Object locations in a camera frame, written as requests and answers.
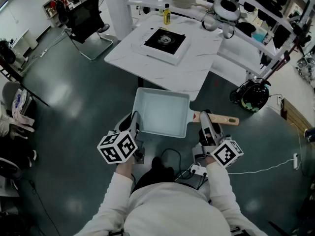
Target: white cloth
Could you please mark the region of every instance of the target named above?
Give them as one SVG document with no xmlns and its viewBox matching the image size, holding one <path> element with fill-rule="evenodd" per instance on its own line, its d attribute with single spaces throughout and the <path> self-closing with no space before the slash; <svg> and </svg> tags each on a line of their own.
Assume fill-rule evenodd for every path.
<svg viewBox="0 0 315 236">
<path fill-rule="evenodd" d="M 0 136 L 6 136 L 10 131 L 10 123 L 4 118 L 5 108 L 0 103 Z"/>
<path fill-rule="evenodd" d="M 33 126 L 34 119 L 21 114 L 27 97 L 27 91 L 18 90 L 16 98 L 12 102 L 12 116 L 17 123 Z"/>
<path fill-rule="evenodd" d="M 132 180 L 114 173 L 98 213 L 76 236 L 106 236 L 124 229 L 130 236 L 230 236 L 239 227 L 266 236 L 240 211 L 225 168 L 207 166 L 209 205 L 199 191 L 178 183 L 157 183 L 130 195 Z"/>
</svg>

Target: white shelf unit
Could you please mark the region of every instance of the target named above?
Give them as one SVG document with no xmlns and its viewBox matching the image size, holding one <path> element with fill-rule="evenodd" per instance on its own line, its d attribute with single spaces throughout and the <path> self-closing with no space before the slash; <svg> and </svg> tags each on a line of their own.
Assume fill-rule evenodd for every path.
<svg viewBox="0 0 315 236">
<path fill-rule="evenodd" d="M 271 72 L 271 69 L 277 64 L 277 62 L 281 60 L 281 57 L 283 57 L 284 52 L 289 49 L 290 44 L 295 39 L 296 35 L 293 33 L 293 28 L 291 27 L 289 22 L 286 20 L 286 18 L 280 18 L 276 16 L 272 12 L 265 9 L 261 4 L 259 4 L 255 0 L 240 0 L 240 2 L 241 1 L 248 2 L 249 4 L 255 6 L 256 8 L 265 12 L 267 15 L 274 18 L 280 25 L 283 25 L 286 29 L 288 29 L 291 35 L 288 38 L 288 40 L 283 44 L 283 47 L 278 50 L 274 48 L 274 45 L 272 44 L 272 42 L 268 46 L 265 46 L 262 43 L 254 40 L 253 38 L 246 36 L 245 34 L 243 34 L 241 31 L 237 29 L 235 31 L 235 36 L 232 39 L 234 39 L 234 41 L 239 42 L 239 43 L 241 43 L 240 40 L 243 40 L 242 46 L 240 46 L 240 48 L 245 48 L 248 51 L 246 53 L 245 52 L 238 53 L 237 49 L 231 48 L 229 45 L 223 45 L 218 55 L 219 57 L 222 57 L 225 60 L 231 63 L 234 63 L 239 68 L 246 69 L 247 71 L 249 71 L 250 73 L 254 75 L 258 74 L 260 77 L 268 76 L 268 74 Z M 203 0 L 197 0 L 197 2 L 202 3 L 202 4 L 212 5 L 211 3 L 207 3 L 206 1 L 203 1 Z M 204 18 L 204 21 L 206 23 L 211 22 L 211 16 L 205 16 L 204 8 L 195 7 L 195 6 L 192 6 L 192 8 L 188 8 L 188 9 L 176 8 L 172 5 L 170 0 L 116 0 L 115 2 L 117 6 L 123 4 L 125 6 L 124 7 L 125 11 L 128 11 L 128 10 L 130 11 L 130 9 L 128 9 L 129 5 L 160 9 L 160 8 L 164 8 L 166 3 L 170 4 L 170 9 L 172 12 L 196 19 L 198 21 L 201 21 Z M 304 13 L 304 17 L 299 22 L 299 26 L 302 26 L 305 23 L 313 7 L 313 4 L 314 3 L 311 0 L 311 5 L 308 7 L 307 11 Z M 113 9 L 109 8 L 109 10 L 112 10 L 111 14 L 114 15 L 115 13 L 116 14 L 119 13 L 119 11 L 117 11 L 117 6 L 116 7 L 113 6 Z M 128 19 L 121 18 L 120 25 L 125 26 L 126 32 L 132 29 L 132 25 L 130 26 L 128 25 Z M 259 65 L 257 67 L 257 63 L 259 64 L 260 62 L 260 59 L 259 59 L 260 57 L 259 55 L 257 55 L 258 50 L 261 50 L 263 53 L 265 53 L 272 59 L 270 64 L 264 69 L 260 69 Z"/>
<path fill-rule="evenodd" d="M 276 16 L 274 13 L 267 10 L 264 6 L 262 6 L 256 0 L 240 0 L 240 1 L 245 1 L 245 2 L 248 2 L 249 4 L 255 6 L 257 9 L 260 9 L 261 11 L 265 12 L 268 16 L 275 19 L 280 25 L 284 26 L 288 31 L 293 32 L 293 29 L 292 29 L 290 23 L 287 21 L 287 19 L 285 17 L 280 18 L 280 17 Z"/>
<path fill-rule="evenodd" d="M 212 6 L 212 3 L 206 2 L 204 0 L 196 0 L 197 3 L 201 3 L 204 4 L 206 6 Z M 170 4 L 170 10 L 172 12 L 181 14 L 181 15 L 185 15 L 187 17 L 193 18 L 195 20 L 201 21 L 204 20 L 206 23 L 211 24 L 213 22 L 213 18 L 210 15 L 207 15 L 205 12 L 205 9 L 203 7 L 200 6 L 192 6 L 191 8 L 177 8 L 175 6 L 172 5 L 170 0 L 129 0 L 128 5 L 135 5 L 135 6 L 142 6 L 142 7 L 150 7 L 150 8 L 154 8 L 154 9 L 162 9 L 165 8 L 165 4 L 169 3 Z M 252 52 L 256 52 L 256 50 L 253 50 L 252 46 L 256 47 L 257 49 L 259 49 L 260 51 L 262 51 L 263 53 L 265 53 L 266 55 L 268 55 L 270 58 L 272 59 L 278 59 L 278 52 L 279 50 L 275 50 L 272 51 L 271 48 L 266 47 L 264 44 L 262 44 L 261 42 L 258 42 L 257 40 L 255 40 L 252 37 L 248 37 L 246 34 L 244 34 L 242 31 L 240 31 L 239 29 L 235 29 L 235 36 L 238 37 L 238 39 L 240 38 L 241 40 L 244 40 L 247 42 L 244 43 L 244 41 L 242 41 L 242 43 L 244 43 L 245 45 L 250 45 L 251 48 L 247 48 L 250 53 Z"/>
</svg>

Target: gray floor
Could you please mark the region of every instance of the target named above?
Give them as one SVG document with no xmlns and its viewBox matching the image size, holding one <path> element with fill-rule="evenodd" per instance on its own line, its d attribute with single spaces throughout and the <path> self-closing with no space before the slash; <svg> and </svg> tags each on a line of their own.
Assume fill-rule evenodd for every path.
<svg viewBox="0 0 315 236">
<path fill-rule="evenodd" d="M 40 54 L 60 32 L 52 29 L 43 38 L 34 55 Z M 38 103 L 36 132 L 31 144 L 38 161 L 25 173 L 38 193 L 61 235 L 73 235 L 97 212 L 109 185 L 115 165 L 108 165 L 96 149 L 100 139 L 132 110 L 137 77 L 104 62 L 103 54 L 95 62 L 81 56 L 68 38 L 30 67 L 24 84 L 49 107 Z M 145 82 L 146 87 L 154 87 Z M 240 125 L 223 126 L 245 155 L 228 168 L 229 172 L 269 168 L 300 153 L 297 131 L 269 108 L 252 115 L 229 102 L 235 86 L 209 73 L 202 91 L 191 103 L 194 110 L 211 109 L 215 114 L 240 118 Z M 134 167 L 139 179 L 150 168 L 151 159 L 166 148 L 182 154 L 182 168 L 192 163 L 191 148 L 198 142 L 199 124 L 188 124 L 185 139 L 140 134 L 144 141 L 144 165 Z M 311 172 L 314 161 L 311 147 L 301 138 L 303 169 Z M 178 156 L 170 152 L 165 164 L 178 170 Z M 197 185 L 199 177 L 190 183 Z M 288 163 L 267 172 L 231 176 L 231 184 L 241 210 L 268 235 L 278 235 L 267 221 L 288 233 L 298 219 L 296 211 L 308 192 L 310 180 Z M 30 186 L 20 181 L 23 210 L 47 236 L 57 233 Z"/>
</svg>

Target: black device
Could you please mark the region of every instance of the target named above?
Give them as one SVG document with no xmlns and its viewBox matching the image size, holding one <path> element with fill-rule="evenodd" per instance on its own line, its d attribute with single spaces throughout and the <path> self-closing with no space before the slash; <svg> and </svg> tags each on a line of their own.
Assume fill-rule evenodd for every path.
<svg viewBox="0 0 315 236">
<path fill-rule="evenodd" d="M 230 101 L 256 113 L 268 101 L 269 90 L 266 85 L 271 86 L 268 81 L 261 78 L 248 80 L 230 93 Z"/>
</svg>

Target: power adapter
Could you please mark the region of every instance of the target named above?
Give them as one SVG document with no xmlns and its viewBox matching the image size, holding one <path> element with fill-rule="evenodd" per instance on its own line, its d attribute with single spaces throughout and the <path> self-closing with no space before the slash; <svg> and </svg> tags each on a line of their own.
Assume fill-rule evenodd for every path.
<svg viewBox="0 0 315 236">
<path fill-rule="evenodd" d="M 298 169 L 297 156 L 298 156 L 297 153 L 294 153 L 294 154 L 293 154 L 293 168 L 294 168 L 295 170 Z"/>
</svg>

